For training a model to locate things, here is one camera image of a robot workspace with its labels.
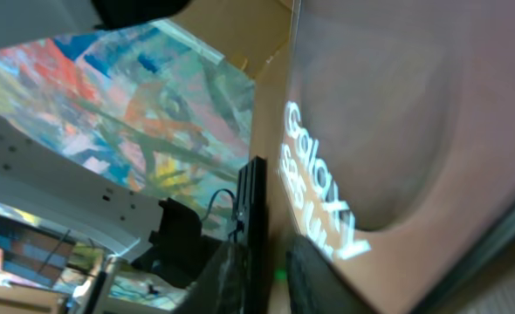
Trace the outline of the bronze Samsung Galaxy smartphone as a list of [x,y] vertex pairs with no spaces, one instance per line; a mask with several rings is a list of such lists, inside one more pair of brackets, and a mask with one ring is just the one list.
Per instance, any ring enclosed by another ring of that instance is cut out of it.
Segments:
[[278,173],[375,313],[515,313],[515,0],[297,1]]

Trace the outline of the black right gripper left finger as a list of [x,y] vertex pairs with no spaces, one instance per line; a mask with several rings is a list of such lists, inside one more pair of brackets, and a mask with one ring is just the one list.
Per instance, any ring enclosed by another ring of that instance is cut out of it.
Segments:
[[173,314],[236,314],[243,308],[245,249],[222,244]]

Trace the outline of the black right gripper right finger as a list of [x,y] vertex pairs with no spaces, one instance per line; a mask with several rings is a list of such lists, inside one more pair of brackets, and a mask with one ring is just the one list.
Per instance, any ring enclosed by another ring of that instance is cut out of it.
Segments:
[[286,251],[286,272],[292,314],[375,314],[302,235]]

